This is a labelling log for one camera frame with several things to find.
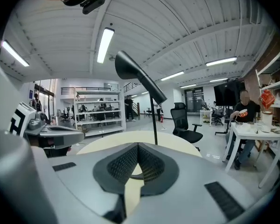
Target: black pole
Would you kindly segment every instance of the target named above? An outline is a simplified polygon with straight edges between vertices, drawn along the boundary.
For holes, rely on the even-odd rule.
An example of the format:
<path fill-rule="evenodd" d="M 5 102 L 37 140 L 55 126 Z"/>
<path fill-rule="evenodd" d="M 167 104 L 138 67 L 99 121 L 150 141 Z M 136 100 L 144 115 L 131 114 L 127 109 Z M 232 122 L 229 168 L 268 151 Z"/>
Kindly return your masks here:
<path fill-rule="evenodd" d="M 150 96 L 151 114 L 153 115 L 154 144 L 158 145 L 157 127 L 156 127 L 156 124 L 155 124 L 155 115 L 154 115 L 154 102 L 153 102 L 153 97 L 150 94 L 149 94 L 149 96 Z"/>

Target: hand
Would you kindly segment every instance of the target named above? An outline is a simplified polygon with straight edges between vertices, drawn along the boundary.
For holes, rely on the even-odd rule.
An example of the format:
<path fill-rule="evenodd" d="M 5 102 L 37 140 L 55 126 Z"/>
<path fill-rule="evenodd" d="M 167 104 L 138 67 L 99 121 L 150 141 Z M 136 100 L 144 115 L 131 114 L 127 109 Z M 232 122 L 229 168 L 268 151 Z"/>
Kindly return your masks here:
<path fill-rule="evenodd" d="M 239 111 L 233 112 L 233 115 L 234 115 L 234 116 L 239 116 Z"/>

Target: jeans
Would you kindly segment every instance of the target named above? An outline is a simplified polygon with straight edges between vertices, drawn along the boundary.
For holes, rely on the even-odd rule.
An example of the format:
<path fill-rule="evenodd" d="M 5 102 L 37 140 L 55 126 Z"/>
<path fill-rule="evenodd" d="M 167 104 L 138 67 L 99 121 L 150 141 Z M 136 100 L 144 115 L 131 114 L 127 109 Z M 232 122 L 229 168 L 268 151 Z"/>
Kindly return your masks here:
<path fill-rule="evenodd" d="M 229 136 L 230 136 L 230 132 L 228 132 L 228 134 L 225 137 L 226 138 L 226 143 L 228 143 Z M 235 139 L 236 139 L 236 135 L 233 134 L 231 144 L 230 144 L 230 148 L 229 148 L 229 151 L 228 151 L 228 155 L 231 155 L 231 153 L 233 151 Z M 248 155 L 251 152 L 251 150 L 253 149 L 254 144 L 255 144 L 254 140 L 246 140 L 245 147 L 243 148 L 243 151 L 241 152 L 241 154 L 238 157 L 238 160 L 239 160 L 240 163 L 244 163 L 248 159 Z"/>
<path fill-rule="evenodd" d="M 161 109 L 157 109 L 158 120 L 161 120 Z"/>
<path fill-rule="evenodd" d="M 131 118 L 134 119 L 132 108 L 131 107 L 127 107 L 126 108 L 126 119 L 129 119 L 130 114 L 131 114 Z"/>

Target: table leg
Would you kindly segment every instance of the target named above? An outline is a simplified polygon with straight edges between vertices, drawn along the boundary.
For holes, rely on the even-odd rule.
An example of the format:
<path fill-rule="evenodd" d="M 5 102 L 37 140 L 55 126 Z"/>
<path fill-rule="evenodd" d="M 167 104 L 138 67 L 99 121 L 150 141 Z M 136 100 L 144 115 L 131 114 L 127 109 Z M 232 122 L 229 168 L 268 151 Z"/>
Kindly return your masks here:
<path fill-rule="evenodd" d="M 261 148 L 260 148 L 260 150 L 259 150 L 257 159 L 255 160 L 254 167 L 256 167 L 257 160 L 259 159 L 260 154 L 261 154 L 261 153 L 263 152 L 263 150 L 265 149 L 265 146 L 266 146 L 266 141 L 263 140 L 263 141 L 261 142 Z"/>
<path fill-rule="evenodd" d="M 280 141 L 278 141 L 278 151 L 277 151 L 277 153 L 275 155 L 275 158 L 274 158 L 274 160 L 273 160 L 269 170 L 267 171 L 265 177 L 263 178 L 263 180 L 261 180 L 260 184 L 258 185 L 259 188 L 262 188 L 262 186 L 265 184 L 265 182 L 267 181 L 269 175 L 272 173 L 274 167 L 276 166 L 279 158 L 280 158 Z"/>
<path fill-rule="evenodd" d="M 228 155 L 228 151 L 229 151 L 229 148 L 230 148 L 230 145 L 231 145 L 232 137 L 233 137 L 233 129 L 232 129 L 232 127 L 231 127 L 231 129 L 230 129 L 230 135 L 229 135 L 229 139 L 228 139 L 228 144 L 227 144 L 227 147 L 226 147 L 225 153 L 224 153 L 224 155 L 223 155 L 223 159 L 222 159 L 223 162 L 225 162 L 226 157 L 227 157 L 227 155 Z"/>
<path fill-rule="evenodd" d="M 228 172 L 233 161 L 234 161 L 234 158 L 235 158 L 235 155 L 237 154 L 238 152 L 238 146 L 239 146 L 239 142 L 241 141 L 240 137 L 237 137 L 237 139 L 235 140 L 234 142 L 234 146 L 233 146 L 233 150 L 232 150 L 232 153 L 231 153 L 231 156 L 230 156 L 230 159 L 228 161 L 228 164 L 225 168 L 225 172 Z"/>

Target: black lamp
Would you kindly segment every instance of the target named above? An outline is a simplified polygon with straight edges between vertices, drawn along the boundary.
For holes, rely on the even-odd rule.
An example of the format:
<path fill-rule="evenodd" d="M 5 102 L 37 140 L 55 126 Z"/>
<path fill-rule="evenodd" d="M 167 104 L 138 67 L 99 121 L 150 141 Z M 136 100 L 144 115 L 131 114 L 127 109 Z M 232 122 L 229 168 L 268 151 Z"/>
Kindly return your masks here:
<path fill-rule="evenodd" d="M 122 50 L 119 51 L 115 57 L 115 69 L 121 79 L 127 80 L 137 78 L 149 92 L 154 125 L 154 142 L 156 145 L 158 145 L 153 99 L 159 105 L 167 99 L 166 96 L 155 84 L 155 82 L 145 73 L 145 71 L 126 52 Z"/>

